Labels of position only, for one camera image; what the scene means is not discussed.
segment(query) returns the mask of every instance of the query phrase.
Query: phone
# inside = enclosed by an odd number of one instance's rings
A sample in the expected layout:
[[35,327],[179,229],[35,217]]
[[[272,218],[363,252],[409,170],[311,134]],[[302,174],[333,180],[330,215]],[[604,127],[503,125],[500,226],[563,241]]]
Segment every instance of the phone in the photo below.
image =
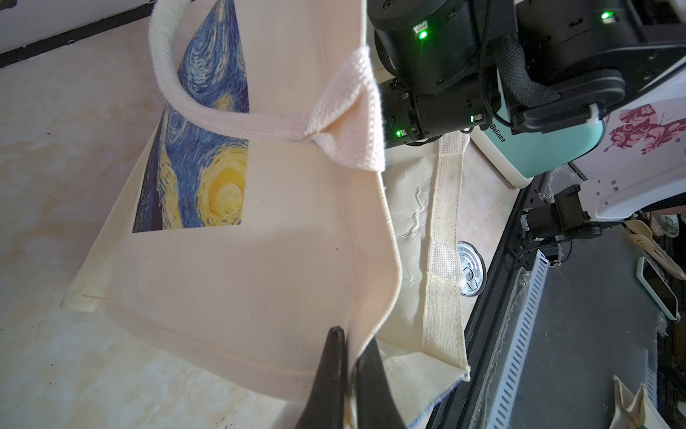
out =
[[655,300],[660,310],[672,321],[678,320],[678,301],[667,282],[658,273],[656,267],[645,256],[639,258],[636,265],[636,277]]

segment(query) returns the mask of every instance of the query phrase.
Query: tote bag handle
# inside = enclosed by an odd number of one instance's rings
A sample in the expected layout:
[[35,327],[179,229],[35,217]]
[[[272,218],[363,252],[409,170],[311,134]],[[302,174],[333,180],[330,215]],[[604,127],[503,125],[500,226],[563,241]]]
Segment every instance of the tote bag handle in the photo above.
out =
[[150,53],[157,83],[169,104],[191,123],[238,138],[312,140],[334,162],[384,169],[381,100],[369,46],[357,48],[338,69],[310,113],[266,115],[215,110],[197,103],[181,86],[172,59],[172,39],[190,0],[158,0],[150,19]]

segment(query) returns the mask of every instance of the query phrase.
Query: white fabric strap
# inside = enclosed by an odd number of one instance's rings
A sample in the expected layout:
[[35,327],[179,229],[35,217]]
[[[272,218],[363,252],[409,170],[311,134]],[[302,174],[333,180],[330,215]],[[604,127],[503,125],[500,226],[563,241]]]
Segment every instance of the white fabric strap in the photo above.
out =
[[193,124],[219,135],[313,140],[346,167],[380,172],[383,157],[381,100],[369,47],[356,49],[334,75],[311,113],[265,115],[215,110],[183,89],[174,69],[172,39],[190,0],[158,0],[150,19],[150,53],[167,101]]
[[[444,135],[438,142],[423,326],[424,352],[458,368],[468,368],[460,311],[460,290],[466,279],[457,251],[462,160],[467,144],[469,136],[461,132]],[[469,372],[464,379],[469,379]]]

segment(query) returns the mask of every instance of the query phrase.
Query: braided cable sleeve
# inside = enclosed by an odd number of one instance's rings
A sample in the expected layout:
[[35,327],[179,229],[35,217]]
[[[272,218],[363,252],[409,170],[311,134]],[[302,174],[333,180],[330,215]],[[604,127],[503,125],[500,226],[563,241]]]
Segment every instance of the braided cable sleeve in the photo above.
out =
[[526,71],[524,50],[514,34],[506,34],[493,41],[495,62],[503,85],[518,102],[528,108],[559,100],[562,96],[547,86],[534,82]]

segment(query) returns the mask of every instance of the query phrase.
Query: tin can lid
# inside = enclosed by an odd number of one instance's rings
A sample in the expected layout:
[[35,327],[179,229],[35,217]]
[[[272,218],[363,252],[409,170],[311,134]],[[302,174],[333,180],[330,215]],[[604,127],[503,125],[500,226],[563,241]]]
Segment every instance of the tin can lid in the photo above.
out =
[[476,248],[468,242],[458,242],[458,253],[466,283],[461,294],[473,297],[480,294],[486,285],[486,265]]

